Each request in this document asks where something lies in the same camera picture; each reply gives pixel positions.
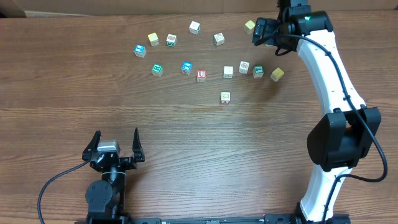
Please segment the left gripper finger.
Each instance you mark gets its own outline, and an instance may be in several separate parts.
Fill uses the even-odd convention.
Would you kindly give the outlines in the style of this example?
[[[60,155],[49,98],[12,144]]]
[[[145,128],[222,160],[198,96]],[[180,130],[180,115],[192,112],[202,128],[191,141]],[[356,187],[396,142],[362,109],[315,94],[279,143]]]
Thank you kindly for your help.
[[[134,138],[132,143],[132,151],[134,153],[134,159],[136,162],[144,162],[145,154],[139,139],[139,131],[138,128],[135,128]]]
[[[95,132],[92,140],[90,141],[90,143],[87,145],[87,147],[84,149],[84,151],[82,153],[82,159],[84,161],[90,160],[93,153],[97,151],[97,147],[100,142],[100,138],[101,138],[101,131],[97,130]]]

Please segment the red U block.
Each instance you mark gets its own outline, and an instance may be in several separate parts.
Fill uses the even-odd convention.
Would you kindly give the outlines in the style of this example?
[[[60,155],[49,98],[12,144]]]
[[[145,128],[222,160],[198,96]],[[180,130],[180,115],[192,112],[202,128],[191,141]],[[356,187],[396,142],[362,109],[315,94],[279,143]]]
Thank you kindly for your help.
[[[206,81],[206,70],[197,70],[197,82]]]

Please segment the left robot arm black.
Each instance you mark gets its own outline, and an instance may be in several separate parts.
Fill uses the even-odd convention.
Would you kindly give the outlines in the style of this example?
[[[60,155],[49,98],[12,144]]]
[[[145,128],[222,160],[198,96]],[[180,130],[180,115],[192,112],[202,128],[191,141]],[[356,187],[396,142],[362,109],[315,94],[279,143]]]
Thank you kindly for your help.
[[[128,212],[124,211],[126,193],[126,171],[137,169],[145,155],[135,129],[132,142],[133,155],[120,156],[116,140],[102,141],[101,132],[95,132],[92,140],[82,153],[82,159],[90,167],[101,173],[101,179],[92,182],[85,193],[88,203],[86,223],[132,223]]]

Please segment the blue L block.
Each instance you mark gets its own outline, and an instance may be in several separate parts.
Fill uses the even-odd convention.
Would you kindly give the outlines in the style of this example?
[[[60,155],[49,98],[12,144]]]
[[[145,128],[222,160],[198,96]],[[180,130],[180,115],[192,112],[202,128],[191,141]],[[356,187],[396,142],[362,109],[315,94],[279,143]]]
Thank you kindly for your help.
[[[230,104],[231,93],[222,91],[221,96],[220,96],[220,101],[221,101],[221,104],[226,104],[226,105]]]

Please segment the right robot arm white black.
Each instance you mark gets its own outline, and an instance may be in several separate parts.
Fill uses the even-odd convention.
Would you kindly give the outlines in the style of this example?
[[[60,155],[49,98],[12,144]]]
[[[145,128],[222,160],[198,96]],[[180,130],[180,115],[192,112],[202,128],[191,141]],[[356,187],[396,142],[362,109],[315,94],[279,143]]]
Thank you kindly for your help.
[[[333,206],[344,180],[370,147],[378,146],[381,114],[365,104],[349,79],[328,14],[313,12],[306,1],[279,0],[277,5],[277,19],[257,19],[253,44],[272,45],[277,56],[298,53],[312,78],[322,118],[307,137],[313,170],[304,197],[293,214],[268,214],[264,221],[349,223],[349,216],[333,213]]]

